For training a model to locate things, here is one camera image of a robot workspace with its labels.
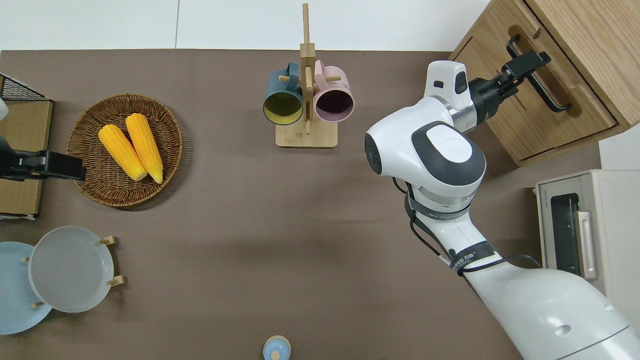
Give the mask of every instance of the oven handle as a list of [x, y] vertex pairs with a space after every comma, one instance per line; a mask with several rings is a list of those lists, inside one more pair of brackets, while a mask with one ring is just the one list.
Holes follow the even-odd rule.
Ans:
[[595, 255], [593, 254], [591, 213], [588, 211], [576, 211], [574, 213], [574, 217], [575, 223], [578, 227], [578, 252], [582, 276], [585, 280], [595, 280], [598, 278], [598, 272], [596, 270]]

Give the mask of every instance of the oven window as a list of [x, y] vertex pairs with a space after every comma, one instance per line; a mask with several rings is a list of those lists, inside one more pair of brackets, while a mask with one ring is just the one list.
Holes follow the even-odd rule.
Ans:
[[570, 193], [551, 198], [551, 219], [556, 243], [556, 264], [559, 270], [580, 275], [578, 236], [573, 213], [578, 211], [578, 194]]

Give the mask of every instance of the cable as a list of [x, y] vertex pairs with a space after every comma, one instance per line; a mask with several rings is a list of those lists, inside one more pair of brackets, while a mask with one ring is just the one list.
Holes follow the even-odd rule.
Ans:
[[436, 254], [437, 256], [440, 256], [439, 251], [437, 251], [433, 246], [431, 246], [430, 243], [428, 243], [425, 239], [423, 239], [420, 236], [420, 234], [418, 234], [418, 232], [413, 227], [414, 222], [415, 222], [415, 210], [413, 210], [413, 213], [411, 215], [411, 221], [409, 222], [409, 227], [411, 228], [411, 231], [413, 231], [413, 234], [415, 235], [415, 237], [418, 238], [424, 245], [426, 245], [426, 247], [431, 249], [431, 251], [433, 251], [434, 254]]
[[400, 187], [400, 185], [398, 185], [397, 180], [396, 180], [394, 177], [391, 177], [391, 178], [394, 180], [394, 185], [396, 186], [396, 188], [397, 188], [398, 190], [400, 190], [400, 192], [401, 192], [401, 193], [406, 193], [406, 191], [405, 191], [405, 190], [403, 190], [403, 189]]
[[511, 260], [515, 260], [515, 259], [524, 259], [524, 260], [529, 260], [532, 263], [534, 263], [536, 265], [537, 268], [541, 268], [542, 266], [540, 266], [540, 264], [532, 257], [530, 257], [529, 255], [514, 255], [514, 256], [510, 256], [508, 258], [504, 258], [504, 259], [500, 259], [497, 261], [494, 261], [493, 263], [488, 263], [485, 265], [480, 265], [480, 266], [476, 266], [475, 268], [471, 268], [471, 269], [465, 269], [462, 268], [458, 271], [458, 276], [462, 276], [463, 273], [465, 272], [475, 272], [475, 271], [479, 271], [479, 270], [483, 270], [486, 268], [490, 268], [491, 266], [495, 266], [498, 264], [502, 264], [502, 263], [506, 263], [507, 261], [511, 261]]
[[[398, 182], [396, 180], [395, 177], [392, 177], [392, 179], [394, 180], [394, 185], [396, 186], [396, 188], [403, 194], [406, 194], [407, 191], [409, 191], [410, 196], [413, 197], [413, 191], [411, 191], [411, 184], [405, 182], [406, 186], [407, 186], [407, 191], [403, 190], [400, 185], [398, 185]], [[418, 238], [418, 240], [420, 240], [420, 242], [422, 242], [426, 247], [428, 247], [431, 251], [433, 251], [434, 254], [436, 254], [437, 256], [440, 256], [439, 251], [437, 251], [433, 246], [431, 246], [430, 243], [428, 243], [424, 238], [422, 238], [420, 236], [420, 234], [418, 234], [418, 232], [415, 230], [415, 227], [413, 226], [415, 223], [415, 210], [413, 210], [411, 217], [410, 217], [410, 221], [409, 221], [409, 227], [411, 228], [411, 231], [413, 232], [413, 234], [415, 235], [416, 238]]]

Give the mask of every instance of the light blue bottle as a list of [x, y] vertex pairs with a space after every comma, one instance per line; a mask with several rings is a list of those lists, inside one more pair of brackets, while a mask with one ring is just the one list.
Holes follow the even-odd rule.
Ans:
[[264, 360], [289, 360], [291, 344], [284, 336], [272, 336], [264, 344], [262, 356]]

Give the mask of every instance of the light blue plate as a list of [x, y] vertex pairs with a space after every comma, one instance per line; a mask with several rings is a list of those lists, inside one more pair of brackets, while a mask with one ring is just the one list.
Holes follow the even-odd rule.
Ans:
[[0, 243], [0, 335], [25, 331], [41, 322], [51, 306], [36, 308], [40, 299], [29, 284], [29, 262], [22, 261], [33, 252], [33, 246], [6, 241]]

